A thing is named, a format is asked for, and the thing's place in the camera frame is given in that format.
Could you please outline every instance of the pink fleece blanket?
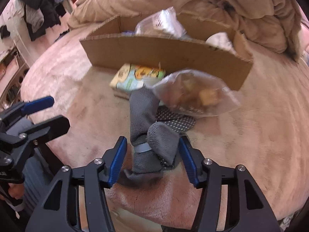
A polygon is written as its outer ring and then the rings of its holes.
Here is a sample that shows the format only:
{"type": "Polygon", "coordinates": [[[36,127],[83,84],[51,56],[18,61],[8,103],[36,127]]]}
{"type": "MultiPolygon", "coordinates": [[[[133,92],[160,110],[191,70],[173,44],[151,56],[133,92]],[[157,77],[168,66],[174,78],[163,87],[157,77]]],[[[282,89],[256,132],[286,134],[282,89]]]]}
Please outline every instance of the pink fleece blanket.
{"type": "MultiPolygon", "coordinates": [[[[94,27],[73,30],[53,44],[31,67],[21,89],[23,100],[55,98],[53,108],[31,116],[34,122],[57,114],[69,118],[69,133],[48,145],[72,167],[101,157],[120,135],[129,138],[129,102],[108,86],[116,71],[92,67],[78,41],[94,27]]],[[[244,164],[281,219],[301,208],[309,195],[309,68],[252,42],[249,49],[255,62],[241,89],[242,106],[199,119],[188,135],[193,147],[218,164],[244,164]]],[[[125,168],[132,165],[130,151],[128,145],[125,168]]],[[[115,184],[106,191],[114,203],[141,217],[187,229],[200,193],[182,163],[152,187],[115,184]]]]}

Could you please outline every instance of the cardboard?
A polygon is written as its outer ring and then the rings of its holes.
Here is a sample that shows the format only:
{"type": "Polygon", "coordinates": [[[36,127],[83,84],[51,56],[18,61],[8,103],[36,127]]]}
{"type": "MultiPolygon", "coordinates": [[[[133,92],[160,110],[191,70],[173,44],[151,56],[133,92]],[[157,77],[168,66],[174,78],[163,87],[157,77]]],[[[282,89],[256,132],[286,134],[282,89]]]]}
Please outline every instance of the cardboard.
{"type": "Polygon", "coordinates": [[[167,74],[191,68],[221,78],[231,90],[239,90],[253,65],[245,38],[230,26],[188,13],[177,15],[192,39],[128,36],[139,21],[149,15],[116,16],[102,23],[80,42],[93,66],[119,70],[123,64],[158,67],[167,74]],[[226,32],[237,56],[208,45],[205,41],[217,32],[226,32]]]}

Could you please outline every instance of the metal screw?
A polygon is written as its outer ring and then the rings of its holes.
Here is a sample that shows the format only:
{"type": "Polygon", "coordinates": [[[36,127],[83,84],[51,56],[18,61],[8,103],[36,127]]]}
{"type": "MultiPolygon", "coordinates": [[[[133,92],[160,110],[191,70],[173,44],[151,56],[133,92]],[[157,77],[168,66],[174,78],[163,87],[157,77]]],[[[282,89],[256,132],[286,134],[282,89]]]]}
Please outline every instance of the metal screw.
{"type": "Polygon", "coordinates": [[[3,163],[4,163],[5,165],[11,164],[12,161],[13,161],[13,160],[12,160],[12,158],[11,158],[10,156],[5,156],[4,159],[3,159],[3,163]]]}
{"type": "Polygon", "coordinates": [[[26,137],[27,137],[27,134],[26,134],[26,133],[21,133],[18,137],[20,137],[20,138],[26,138],[26,137]]]}
{"type": "Polygon", "coordinates": [[[69,166],[63,166],[63,167],[61,167],[61,171],[63,171],[63,172],[67,172],[67,171],[69,171],[69,169],[70,169],[69,166]]]}
{"type": "Polygon", "coordinates": [[[94,163],[97,164],[97,165],[100,165],[100,164],[103,163],[103,159],[97,158],[97,159],[94,160],[94,163]]]}
{"type": "Polygon", "coordinates": [[[244,165],[238,165],[237,166],[237,169],[239,170],[239,171],[245,171],[246,170],[246,167],[244,166],[244,165]]]}
{"type": "Polygon", "coordinates": [[[203,160],[203,162],[206,165],[211,165],[213,161],[211,159],[205,159],[205,160],[203,160]]]}

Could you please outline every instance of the blue gripper pad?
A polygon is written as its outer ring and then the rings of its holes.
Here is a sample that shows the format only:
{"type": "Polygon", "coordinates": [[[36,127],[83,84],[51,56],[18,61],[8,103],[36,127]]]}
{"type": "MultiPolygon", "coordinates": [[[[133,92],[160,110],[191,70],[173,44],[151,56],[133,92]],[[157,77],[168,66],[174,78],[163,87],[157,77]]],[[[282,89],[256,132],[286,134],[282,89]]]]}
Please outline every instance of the blue gripper pad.
{"type": "Polygon", "coordinates": [[[207,179],[202,168],[203,154],[200,150],[192,148],[186,136],[179,139],[178,149],[190,183],[200,188],[200,183],[207,179]]]}
{"type": "Polygon", "coordinates": [[[39,111],[42,111],[46,108],[52,107],[55,101],[52,96],[47,96],[45,98],[37,99],[31,102],[28,102],[21,109],[22,116],[30,115],[39,111]]]}
{"type": "Polygon", "coordinates": [[[108,177],[107,185],[111,188],[118,180],[120,170],[127,153],[127,139],[120,136],[116,145],[112,149],[108,149],[104,155],[105,175],[108,177]]]}

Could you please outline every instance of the clear plastic bag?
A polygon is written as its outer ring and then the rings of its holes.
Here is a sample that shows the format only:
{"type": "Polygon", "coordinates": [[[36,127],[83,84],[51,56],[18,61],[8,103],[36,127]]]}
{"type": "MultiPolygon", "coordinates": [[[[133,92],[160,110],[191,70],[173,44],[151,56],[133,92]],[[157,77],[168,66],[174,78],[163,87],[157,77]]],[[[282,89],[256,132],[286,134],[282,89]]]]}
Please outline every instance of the clear plastic bag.
{"type": "Polygon", "coordinates": [[[170,7],[141,20],[135,27],[135,33],[152,36],[172,35],[180,38],[186,34],[186,30],[177,21],[175,9],[170,7]]]}
{"type": "Polygon", "coordinates": [[[240,106],[240,93],[223,80],[198,70],[174,72],[153,86],[153,93],[173,112],[193,117],[217,116],[240,106]]]}
{"type": "Polygon", "coordinates": [[[236,54],[233,44],[230,41],[228,34],[226,32],[218,32],[216,34],[213,34],[206,40],[206,43],[214,47],[218,47],[222,50],[229,51],[234,55],[236,54]]]}

